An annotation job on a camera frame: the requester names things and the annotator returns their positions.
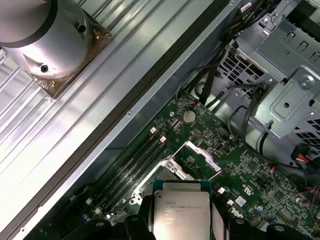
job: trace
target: red wire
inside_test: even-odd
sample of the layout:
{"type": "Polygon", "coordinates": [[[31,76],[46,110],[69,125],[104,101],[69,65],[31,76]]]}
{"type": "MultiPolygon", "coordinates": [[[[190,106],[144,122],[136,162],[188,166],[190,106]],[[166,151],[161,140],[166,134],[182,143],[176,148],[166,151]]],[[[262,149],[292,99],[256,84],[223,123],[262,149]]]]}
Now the red wire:
{"type": "Polygon", "coordinates": [[[307,163],[310,163],[309,158],[307,158],[306,156],[303,156],[301,153],[298,154],[298,157],[301,158],[302,160],[306,161],[307,163]]]}

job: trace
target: ram slot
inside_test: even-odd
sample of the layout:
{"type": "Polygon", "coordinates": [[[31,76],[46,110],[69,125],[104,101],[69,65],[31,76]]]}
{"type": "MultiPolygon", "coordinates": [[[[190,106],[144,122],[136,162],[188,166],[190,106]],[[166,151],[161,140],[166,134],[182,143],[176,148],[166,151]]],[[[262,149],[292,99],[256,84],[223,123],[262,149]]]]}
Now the ram slot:
{"type": "Polygon", "coordinates": [[[151,144],[151,146],[143,153],[141,154],[132,165],[128,168],[128,170],[121,175],[121,177],[118,178],[117,182],[115,182],[113,185],[109,184],[109,188],[107,191],[103,192],[104,197],[98,205],[102,205],[103,203],[106,203],[112,196],[114,196],[117,191],[125,186],[128,181],[130,181],[131,177],[137,170],[139,170],[139,167],[141,164],[146,164],[146,160],[149,159],[149,157],[157,150],[157,148],[160,147],[160,138],[151,144]]]}
{"type": "Polygon", "coordinates": [[[143,141],[137,146],[136,149],[138,151],[132,152],[131,156],[128,157],[128,161],[126,164],[119,169],[119,171],[112,177],[108,174],[109,170],[100,179],[94,184],[92,193],[95,193],[93,198],[95,201],[99,201],[99,199],[104,196],[105,190],[107,190],[114,183],[117,183],[120,179],[122,179],[130,170],[130,168],[135,164],[136,158],[139,158],[145,151],[147,151],[151,145],[158,142],[159,137],[156,135],[147,136],[143,141]]]}
{"type": "MultiPolygon", "coordinates": [[[[165,146],[164,144],[159,145],[160,147],[154,151],[154,153],[148,158],[148,163],[147,162],[142,162],[139,167],[140,168],[136,174],[134,176],[132,176],[134,179],[138,180],[140,179],[143,174],[146,172],[147,169],[149,169],[150,167],[153,167],[154,163],[158,162],[160,159],[160,156],[164,153],[164,151],[166,150],[167,146],[165,146]]],[[[137,183],[137,181],[135,180],[131,180],[129,181],[124,187],[122,186],[121,188],[119,188],[119,191],[114,194],[112,197],[113,199],[110,201],[106,201],[104,202],[104,206],[103,206],[103,212],[108,212],[108,207],[110,209],[110,207],[112,208],[114,205],[116,205],[121,198],[137,183]]]]}

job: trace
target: silver cylinder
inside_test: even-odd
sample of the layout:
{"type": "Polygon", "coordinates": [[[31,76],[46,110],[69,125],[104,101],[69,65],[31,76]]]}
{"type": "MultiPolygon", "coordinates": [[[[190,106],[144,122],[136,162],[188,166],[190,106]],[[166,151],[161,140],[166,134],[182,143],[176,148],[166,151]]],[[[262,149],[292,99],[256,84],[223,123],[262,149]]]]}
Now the silver cylinder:
{"type": "Polygon", "coordinates": [[[0,29],[0,46],[8,55],[26,72],[45,79],[77,70],[92,46],[91,23],[72,0],[1,1],[0,29]]]}

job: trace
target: motherboard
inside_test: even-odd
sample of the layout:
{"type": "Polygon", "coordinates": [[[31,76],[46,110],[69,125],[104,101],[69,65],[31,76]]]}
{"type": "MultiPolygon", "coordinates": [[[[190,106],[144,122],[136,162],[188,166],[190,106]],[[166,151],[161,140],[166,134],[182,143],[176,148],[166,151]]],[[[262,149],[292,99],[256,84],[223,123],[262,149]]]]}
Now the motherboard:
{"type": "MultiPolygon", "coordinates": [[[[74,201],[77,204],[72,216],[64,217],[68,222],[64,226],[74,229],[95,218],[112,224],[123,221],[139,211],[144,196],[152,194],[154,180],[209,180],[212,194],[223,197],[233,217],[245,218],[264,231],[274,223],[305,235],[317,231],[320,225],[301,204],[310,202],[311,193],[283,192],[273,182],[272,167],[247,152],[221,120],[185,95],[169,102],[101,178],[85,189],[85,198],[74,201]]],[[[280,172],[274,176],[284,189],[296,190],[280,172]]]]}

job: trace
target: black cable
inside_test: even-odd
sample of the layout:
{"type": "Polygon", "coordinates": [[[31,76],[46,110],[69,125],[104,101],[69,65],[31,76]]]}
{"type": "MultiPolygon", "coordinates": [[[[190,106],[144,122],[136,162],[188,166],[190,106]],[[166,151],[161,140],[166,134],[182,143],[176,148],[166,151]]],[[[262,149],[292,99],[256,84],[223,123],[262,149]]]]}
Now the black cable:
{"type": "Polygon", "coordinates": [[[224,95],[225,95],[225,92],[224,92],[224,91],[220,92],[220,93],[215,97],[215,99],[213,99],[211,102],[209,102],[205,107],[206,107],[207,109],[211,108],[211,107],[212,107],[213,105],[215,105],[216,102],[218,102],[224,95]]]}
{"type": "Polygon", "coordinates": [[[260,152],[261,155],[264,154],[264,144],[265,144],[266,138],[268,136],[269,136],[269,133],[266,131],[261,137],[261,140],[260,140],[260,143],[259,143],[259,152],[260,152]]]}
{"type": "Polygon", "coordinates": [[[317,218],[314,215],[314,205],[315,205],[316,198],[318,197],[319,190],[320,190],[320,184],[317,186],[316,191],[314,192],[314,195],[313,195],[313,198],[312,198],[312,202],[311,202],[311,205],[310,205],[310,213],[311,213],[311,216],[312,216],[312,218],[314,220],[317,220],[317,218]]]}
{"type": "Polygon", "coordinates": [[[201,93],[200,98],[199,98],[199,102],[202,103],[203,105],[206,104],[207,99],[210,96],[210,92],[211,92],[211,88],[212,88],[213,83],[214,83],[216,71],[217,71],[218,66],[220,65],[220,62],[223,59],[223,57],[225,55],[225,52],[226,52],[226,49],[225,49],[226,45],[227,45],[227,43],[223,43],[221,45],[219,51],[217,52],[217,54],[213,57],[213,58],[215,58],[216,66],[214,66],[213,68],[211,68],[209,70],[209,73],[207,75],[205,84],[204,84],[203,89],[202,89],[202,93],[201,93]]]}
{"type": "MultiPolygon", "coordinates": [[[[232,89],[257,89],[258,86],[254,85],[254,84],[242,84],[242,85],[232,85],[232,86],[228,86],[226,88],[227,91],[232,90],[232,89]]],[[[225,95],[225,92],[222,91],[220,92],[216,98],[214,100],[212,100],[211,102],[209,102],[206,105],[206,108],[209,109],[211,108],[214,104],[216,104],[216,102],[218,102],[223,96],[225,95]]]]}
{"type": "Polygon", "coordinates": [[[233,132],[233,130],[232,130],[232,126],[231,126],[231,121],[232,121],[232,119],[234,118],[234,116],[240,111],[240,109],[247,109],[247,107],[245,107],[245,106],[243,106],[243,105],[239,106],[239,107],[231,114],[231,116],[230,116],[229,119],[228,119],[228,123],[227,123],[228,130],[229,130],[230,134],[234,137],[234,139],[235,139],[236,141],[239,141],[240,138],[238,138],[238,136],[234,134],[234,132],[233,132]]]}
{"type": "Polygon", "coordinates": [[[177,88],[177,90],[176,90],[176,92],[175,92],[175,95],[174,95],[175,100],[177,100],[177,101],[179,100],[179,92],[180,92],[182,86],[186,83],[187,78],[188,78],[193,72],[199,71],[199,70],[204,70],[204,69],[209,69],[209,68],[212,68],[212,67],[214,67],[214,66],[215,66],[215,64],[209,64],[209,65],[206,65],[206,66],[196,67],[196,68],[193,68],[193,69],[191,69],[190,71],[188,71],[188,72],[186,73],[186,75],[184,75],[181,83],[179,84],[179,86],[178,86],[178,88],[177,88]]]}
{"type": "Polygon", "coordinates": [[[302,190],[302,191],[290,191],[290,190],[287,190],[287,189],[283,188],[282,186],[280,186],[280,184],[277,182],[277,179],[276,179],[274,173],[271,173],[271,178],[272,178],[273,183],[276,185],[276,187],[278,189],[280,189],[281,191],[283,191],[284,193],[286,193],[286,194],[294,194],[294,195],[306,194],[306,193],[309,193],[311,190],[316,188],[316,187],[309,188],[309,189],[305,189],[305,190],[302,190]]]}
{"type": "Polygon", "coordinates": [[[302,173],[305,173],[303,169],[300,169],[299,167],[295,167],[295,166],[290,166],[290,165],[287,165],[285,163],[282,163],[282,162],[278,162],[276,160],[273,160],[273,159],[270,159],[264,155],[261,155],[260,153],[258,153],[253,147],[251,147],[249,144],[247,144],[247,141],[246,141],[246,136],[247,136],[247,130],[248,130],[248,123],[249,123],[249,119],[253,113],[253,111],[255,110],[255,107],[258,103],[258,101],[260,100],[261,98],[261,95],[262,95],[262,89],[257,89],[253,95],[252,95],[252,100],[249,104],[249,107],[247,109],[247,111],[245,112],[245,115],[244,115],[244,119],[243,119],[243,122],[242,122],[242,144],[243,146],[247,149],[247,151],[252,154],[253,156],[257,157],[258,159],[263,159],[264,161],[268,162],[268,163],[272,163],[278,167],[284,167],[284,168],[287,168],[287,169],[292,169],[292,170],[295,170],[295,171],[298,171],[298,172],[302,172],[302,173]]]}
{"type": "MultiPolygon", "coordinates": [[[[235,17],[233,21],[228,25],[226,28],[228,31],[223,31],[223,34],[221,35],[220,39],[222,40],[222,45],[220,47],[219,52],[213,57],[215,59],[216,63],[220,63],[226,53],[226,46],[227,44],[231,41],[231,39],[236,36],[239,32],[242,30],[250,27],[252,24],[255,22],[252,22],[253,18],[256,16],[256,14],[260,15],[261,14],[261,9],[262,6],[268,2],[267,0],[259,0],[257,1],[252,8],[250,9],[249,12],[246,12],[245,14],[242,15],[242,19],[239,19],[239,17],[235,17]]],[[[202,103],[203,105],[206,104],[208,97],[210,96],[211,88],[213,86],[214,78],[216,71],[218,69],[218,66],[213,67],[210,69],[207,79],[205,81],[201,96],[199,98],[199,102],[202,103]]]]}

